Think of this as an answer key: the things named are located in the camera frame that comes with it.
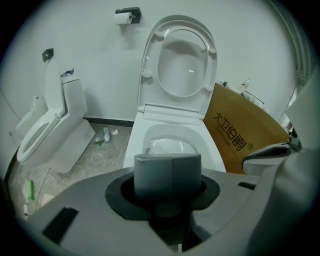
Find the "dirty floor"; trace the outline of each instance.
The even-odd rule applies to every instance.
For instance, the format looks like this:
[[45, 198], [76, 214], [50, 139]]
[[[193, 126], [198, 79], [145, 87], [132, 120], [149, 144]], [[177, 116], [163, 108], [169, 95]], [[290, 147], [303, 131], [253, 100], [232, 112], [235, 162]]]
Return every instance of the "dirty floor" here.
[[[25, 204], [28, 205], [29, 215], [32, 215], [45, 202], [48, 202], [72, 184], [122, 168], [132, 128], [102, 124], [91, 124], [91, 126], [96, 135], [67, 174], [60, 174], [41, 166], [36, 168], [24, 167], [18, 161], [15, 162], [9, 177], [8, 188], [15, 215], [18, 218], [24, 219]], [[111, 139], [99, 146], [96, 144], [96, 138], [103, 139], [104, 127], [108, 127]], [[111, 132], [114, 130], [118, 130], [119, 134], [112, 135]], [[34, 200], [26, 198], [29, 191], [26, 180], [33, 181]]]

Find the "smart toilet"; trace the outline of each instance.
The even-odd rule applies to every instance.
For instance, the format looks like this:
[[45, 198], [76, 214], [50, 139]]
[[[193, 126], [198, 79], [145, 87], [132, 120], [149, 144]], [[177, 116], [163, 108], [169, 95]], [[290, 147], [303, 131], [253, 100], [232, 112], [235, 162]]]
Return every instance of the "smart toilet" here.
[[226, 171], [203, 122], [216, 70], [215, 41], [199, 21], [173, 15], [154, 26], [142, 59], [124, 168], [133, 166], [138, 154], [199, 153], [202, 167]]
[[17, 160], [29, 167], [46, 165], [62, 174], [78, 161], [95, 131], [87, 120], [87, 103], [75, 75], [61, 77], [57, 62], [48, 62], [44, 98], [47, 112], [24, 136]]

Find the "brown cardboard box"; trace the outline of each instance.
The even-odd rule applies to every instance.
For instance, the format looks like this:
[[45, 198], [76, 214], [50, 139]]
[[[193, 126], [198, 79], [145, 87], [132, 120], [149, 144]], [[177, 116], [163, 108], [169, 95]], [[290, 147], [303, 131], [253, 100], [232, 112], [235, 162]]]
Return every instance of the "brown cardboard box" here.
[[268, 113], [217, 83], [203, 121], [228, 173], [244, 174], [241, 162], [245, 156], [289, 138]]

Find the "toilet paper roll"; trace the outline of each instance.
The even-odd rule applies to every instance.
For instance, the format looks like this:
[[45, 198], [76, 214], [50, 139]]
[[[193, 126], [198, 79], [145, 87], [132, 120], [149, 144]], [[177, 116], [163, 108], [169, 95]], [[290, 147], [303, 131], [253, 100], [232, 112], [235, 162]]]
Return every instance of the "toilet paper roll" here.
[[131, 12], [118, 13], [113, 16], [113, 23], [115, 25], [127, 25], [131, 24], [132, 18]]

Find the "open toilet lid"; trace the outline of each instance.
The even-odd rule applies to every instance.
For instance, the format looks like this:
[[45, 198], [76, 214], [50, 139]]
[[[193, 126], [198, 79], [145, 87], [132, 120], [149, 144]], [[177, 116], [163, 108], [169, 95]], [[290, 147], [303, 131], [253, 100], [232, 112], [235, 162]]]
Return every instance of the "open toilet lid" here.
[[206, 115], [215, 85], [217, 52], [200, 22], [181, 15], [160, 21], [148, 38], [140, 72], [138, 111], [146, 105]]
[[54, 58], [49, 60], [44, 80], [44, 97], [48, 111], [58, 118], [65, 113], [64, 93], [58, 63]]

